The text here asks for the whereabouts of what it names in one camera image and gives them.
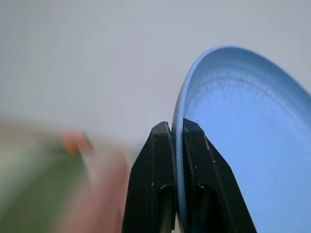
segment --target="blue plate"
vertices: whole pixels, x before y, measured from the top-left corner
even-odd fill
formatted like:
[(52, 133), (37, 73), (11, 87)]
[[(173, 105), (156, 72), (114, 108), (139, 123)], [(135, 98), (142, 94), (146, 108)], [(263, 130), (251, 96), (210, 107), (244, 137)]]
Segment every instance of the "blue plate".
[(186, 228), (183, 118), (197, 122), (231, 166), (258, 232), (311, 232), (311, 98), (290, 75), (239, 47), (195, 61), (172, 127)]

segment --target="green object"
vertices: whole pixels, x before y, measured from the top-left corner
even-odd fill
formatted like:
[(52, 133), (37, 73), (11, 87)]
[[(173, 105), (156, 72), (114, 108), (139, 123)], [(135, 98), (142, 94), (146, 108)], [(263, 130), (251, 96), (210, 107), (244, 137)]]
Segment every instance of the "green object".
[(81, 155), (69, 156), (59, 151), (55, 156), (59, 161), (39, 175), (2, 215), (1, 233), (51, 231), (70, 191), (85, 170)]

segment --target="light blue dish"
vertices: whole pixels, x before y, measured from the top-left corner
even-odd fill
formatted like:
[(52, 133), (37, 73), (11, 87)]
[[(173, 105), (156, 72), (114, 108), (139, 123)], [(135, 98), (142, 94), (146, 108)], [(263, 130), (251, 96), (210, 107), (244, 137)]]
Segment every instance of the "light blue dish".
[(311, 232), (311, 97), (266, 58), (218, 47), (191, 67), (175, 107), (179, 217), (186, 226), (183, 118), (231, 166), (259, 233)]

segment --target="gray background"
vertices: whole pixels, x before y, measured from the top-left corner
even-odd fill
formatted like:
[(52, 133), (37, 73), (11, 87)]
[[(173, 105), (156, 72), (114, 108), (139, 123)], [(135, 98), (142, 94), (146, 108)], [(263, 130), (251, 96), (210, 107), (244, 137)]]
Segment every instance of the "gray background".
[(1, 0), (0, 117), (142, 142), (195, 59), (240, 45), (311, 92), (308, 0)]

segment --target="plate surface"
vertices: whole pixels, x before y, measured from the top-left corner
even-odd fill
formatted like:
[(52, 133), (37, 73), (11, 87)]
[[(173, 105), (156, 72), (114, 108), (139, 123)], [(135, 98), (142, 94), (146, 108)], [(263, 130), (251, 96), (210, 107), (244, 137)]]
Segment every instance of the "plate surface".
[(231, 166), (258, 232), (311, 232), (311, 98), (286, 72), (239, 47), (209, 50), (191, 67), (172, 126), (186, 227), (183, 118)]

